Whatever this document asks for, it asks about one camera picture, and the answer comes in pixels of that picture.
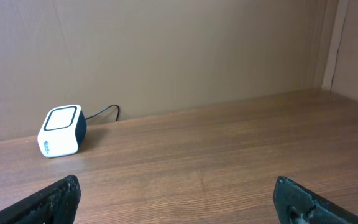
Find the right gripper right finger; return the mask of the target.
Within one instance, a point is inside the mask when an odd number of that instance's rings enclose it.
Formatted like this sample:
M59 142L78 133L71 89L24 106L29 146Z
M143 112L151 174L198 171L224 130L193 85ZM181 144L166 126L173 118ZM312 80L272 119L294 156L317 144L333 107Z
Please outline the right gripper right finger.
M276 181L273 202L281 224L358 224L357 215L285 176Z

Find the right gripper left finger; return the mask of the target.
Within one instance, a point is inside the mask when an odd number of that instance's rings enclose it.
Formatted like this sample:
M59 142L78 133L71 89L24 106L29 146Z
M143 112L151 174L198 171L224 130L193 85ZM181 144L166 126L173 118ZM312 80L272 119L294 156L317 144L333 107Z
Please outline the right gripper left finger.
M0 211L0 224L73 224L81 198L77 176L68 175Z

